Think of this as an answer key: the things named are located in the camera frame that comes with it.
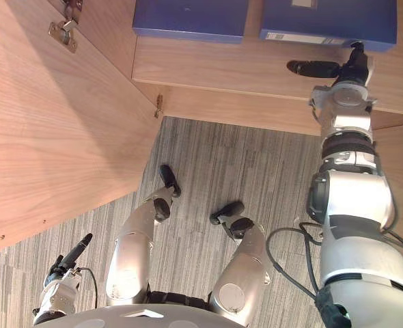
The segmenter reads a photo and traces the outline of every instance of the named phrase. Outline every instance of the gray carpet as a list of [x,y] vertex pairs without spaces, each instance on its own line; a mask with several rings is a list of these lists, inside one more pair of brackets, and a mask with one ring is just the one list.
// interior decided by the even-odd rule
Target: gray carpet
[[[105,305],[105,279],[113,240],[132,209],[161,186],[157,174],[168,163],[182,187],[171,218],[156,228],[150,284],[206,299],[235,250],[234,242],[208,215],[242,200],[246,216],[267,231],[309,221],[305,198],[318,165],[319,139],[293,133],[165,118],[136,193],[96,208],[0,252],[0,328],[30,327],[42,280],[57,255],[66,254],[85,234],[94,238],[79,259],[98,280],[99,306]],[[318,249],[312,247],[318,271]],[[311,288],[303,239],[279,234],[273,255],[287,272]],[[85,273],[77,308],[94,304],[92,280]],[[252,327],[323,327],[312,300],[275,274]]]

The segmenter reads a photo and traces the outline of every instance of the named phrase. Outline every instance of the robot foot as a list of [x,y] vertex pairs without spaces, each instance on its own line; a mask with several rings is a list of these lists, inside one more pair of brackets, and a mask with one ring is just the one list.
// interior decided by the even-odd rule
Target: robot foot
[[167,188],[174,188],[173,197],[180,197],[181,190],[170,166],[162,164],[159,167],[159,174],[161,175],[161,179]]
[[221,224],[230,238],[239,240],[244,238],[245,232],[254,226],[253,221],[248,217],[240,216],[244,209],[242,202],[232,202],[212,213],[209,220],[213,225]]

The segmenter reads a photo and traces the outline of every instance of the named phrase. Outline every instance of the door hinge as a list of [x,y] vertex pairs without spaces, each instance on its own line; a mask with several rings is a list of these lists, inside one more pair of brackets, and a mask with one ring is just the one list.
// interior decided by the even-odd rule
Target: door hinge
[[77,42],[74,39],[74,28],[79,24],[83,0],[62,0],[65,6],[65,18],[60,23],[51,22],[48,34],[66,47],[72,53],[77,50]]
[[163,114],[162,105],[163,105],[163,95],[158,94],[156,98],[156,111],[154,112],[155,118],[158,118],[159,114]]

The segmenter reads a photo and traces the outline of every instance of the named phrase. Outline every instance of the open cabinet door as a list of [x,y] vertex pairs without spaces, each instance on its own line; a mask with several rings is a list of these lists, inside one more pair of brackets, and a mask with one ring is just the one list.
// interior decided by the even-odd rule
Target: open cabinet door
[[0,249],[136,190],[161,116],[48,2],[0,0]]

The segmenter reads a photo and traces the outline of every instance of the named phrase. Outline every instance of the white label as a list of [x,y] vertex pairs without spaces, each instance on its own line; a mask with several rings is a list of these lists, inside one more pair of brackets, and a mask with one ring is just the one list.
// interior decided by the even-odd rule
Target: white label
[[299,7],[316,8],[317,0],[292,0],[292,5]]
[[291,42],[303,42],[303,43],[316,43],[316,44],[343,44],[344,40],[325,38],[324,36],[304,36],[301,34],[282,34],[268,32],[266,40],[282,40]]
[[326,38],[322,36],[301,36],[299,34],[278,34],[278,33],[267,33],[267,40],[282,40],[282,41],[293,41],[293,42],[306,42],[306,43],[323,43]]

